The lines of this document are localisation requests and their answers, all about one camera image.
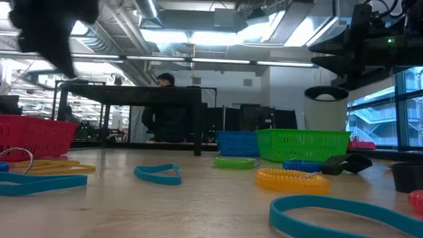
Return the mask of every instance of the plastic basket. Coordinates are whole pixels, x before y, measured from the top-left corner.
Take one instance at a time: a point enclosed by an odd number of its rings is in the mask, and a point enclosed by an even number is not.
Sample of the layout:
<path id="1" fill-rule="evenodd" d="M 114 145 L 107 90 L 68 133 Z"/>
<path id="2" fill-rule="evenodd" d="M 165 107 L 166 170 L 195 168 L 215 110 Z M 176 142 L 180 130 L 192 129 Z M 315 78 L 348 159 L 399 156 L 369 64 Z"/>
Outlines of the plastic basket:
<path id="1" fill-rule="evenodd" d="M 223 156 L 260 156 L 255 132 L 217 132 L 217 146 Z"/>
<path id="2" fill-rule="evenodd" d="M 66 154 L 79 125 L 31 116 L 0 115 L 0 152 L 12 147 L 25 148 L 34 158 Z M 12 151 L 0 161 L 26 161 L 29 155 Z"/>
<path id="3" fill-rule="evenodd" d="M 282 163 L 290 159 L 324 162 L 344 155 L 351 132 L 269 129 L 256 131 L 260 156 Z"/>

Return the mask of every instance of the teal rubber band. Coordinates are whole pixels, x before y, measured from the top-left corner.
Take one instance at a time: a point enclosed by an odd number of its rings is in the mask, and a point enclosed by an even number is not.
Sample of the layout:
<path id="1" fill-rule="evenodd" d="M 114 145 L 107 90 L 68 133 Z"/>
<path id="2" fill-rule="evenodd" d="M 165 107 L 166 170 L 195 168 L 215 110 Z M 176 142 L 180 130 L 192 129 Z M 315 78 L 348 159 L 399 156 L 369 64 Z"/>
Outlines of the teal rubber band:
<path id="1" fill-rule="evenodd" d="M 154 174 L 169 169 L 173 169 L 176 173 L 176 176 Z M 179 173 L 179 167 L 175 164 L 166 164 L 159 166 L 137 166 L 134 170 L 134 175 L 141 180 L 154 182 L 157 184 L 180 185 L 182 183 L 182 177 Z"/>
<path id="2" fill-rule="evenodd" d="M 418 221 L 387 208 L 374 206 L 365 202 L 326 196 L 300 195 L 277 198 L 270 204 L 269 222 L 276 229 L 295 238 L 312 236 L 337 238 L 366 237 L 305 223 L 283 213 L 288 210 L 304 207 L 327 208 L 365 216 L 386 223 L 409 235 L 423 237 L 423 221 Z"/>
<path id="3" fill-rule="evenodd" d="M 73 188 L 87 185 L 86 175 L 34 176 L 0 172 L 0 196 L 23 196 L 49 190 Z"/>

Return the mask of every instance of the green spiral cord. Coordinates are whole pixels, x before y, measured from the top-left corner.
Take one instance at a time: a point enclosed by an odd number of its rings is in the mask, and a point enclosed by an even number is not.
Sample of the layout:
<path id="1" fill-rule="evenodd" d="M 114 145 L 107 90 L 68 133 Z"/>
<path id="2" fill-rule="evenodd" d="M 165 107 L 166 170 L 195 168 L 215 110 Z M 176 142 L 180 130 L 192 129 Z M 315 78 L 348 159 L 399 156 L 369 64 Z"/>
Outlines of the green spiral cord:
<path id="1" fill-rule="evenodd" d="M 219 158 L 214 159 L 214 166 L 223 169 L 252 169 L 256 165 L 255 159 L 248 158 Z"/>

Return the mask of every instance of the blue object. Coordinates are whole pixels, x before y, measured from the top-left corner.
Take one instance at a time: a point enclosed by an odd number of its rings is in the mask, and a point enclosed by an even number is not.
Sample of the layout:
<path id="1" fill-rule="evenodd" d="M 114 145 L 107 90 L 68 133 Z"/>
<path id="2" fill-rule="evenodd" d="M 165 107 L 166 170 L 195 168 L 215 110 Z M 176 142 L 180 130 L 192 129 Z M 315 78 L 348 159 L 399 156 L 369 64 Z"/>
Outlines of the blue object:
<path id="1" fill-rule="evenodd" d="M 169 169 L 173 169 L 176 173 L 176 176 L 154 174 Z M 179 173 L 179 167 L 175 164 L 166 164 L 159 166 L 137 166 L 134 170 L 134 175 L 141 180 L 154 182 L 157 184 L 180 185 L 182 183 L 182 177 Z"/>
<path id="2" fill-rule="evenodd" d="M 291 159 L 289 161 L 285 161 L 282 164 L 282 167 L 284 169 L 314 173 L 314 172 L 320 172 L 321 164 L 322 163 L 304 161 L 304 160 L 301 160 L 301 159 Z"/>
<path id="3" fill-rule="evenodd" d="M 52 175 L 33 176 L 0 172 L 0 182 L 17 184 L 0 184 L 0 195 L 22 196 L 36 192 L 73 188 L 87 185 L 86 175 Z"/>
<path id="4" fill-rule="evenodd" d="M 316 207 L 349 212 L 359 216 L 374 219 L 386 223 L 400 231 L 403 231 L 413 237 L 423 237 L 423 221 L 418 221 L 394 212 L 392 210 L 367 204 L 339 198 L 326 196 L 288 196 L 277 198 L 270 204 L 269 222 L 276 229 L 295 238 L 302 237 L 336 237 L 352 238 L 366 237 L 344 231 L 333 230 L 317 225 L 311 225 L 303 221 L 293 219 L 283 212 L 304 207 Z"/>
<path id="5" fill-rule="evenodd" d="M 260 157 L 255 132 L 216 132 L 216 139 L 223 156 Z"/>
<path id="6" fill-rule="evenodd" d="M 9 166 L 4 162 L 0 162 L 0 172 L 9 172 Z"/>

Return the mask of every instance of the red basket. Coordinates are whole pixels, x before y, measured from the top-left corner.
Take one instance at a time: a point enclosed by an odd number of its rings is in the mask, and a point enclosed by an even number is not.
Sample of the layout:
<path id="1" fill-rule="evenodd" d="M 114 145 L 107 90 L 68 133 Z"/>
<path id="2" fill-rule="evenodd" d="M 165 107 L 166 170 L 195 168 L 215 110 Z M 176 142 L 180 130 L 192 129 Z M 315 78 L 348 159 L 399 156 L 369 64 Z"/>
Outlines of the red basket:
<path id="1" fill-rule="evenodd" d="M 25 148 L 34 158 L 66 154 L 71 147 L 78 124 L 39 119 L 31 116 L 0 115 L 0 152 Z M 26 161 L 24 151 L 11 151 L 0 161 Z"/>

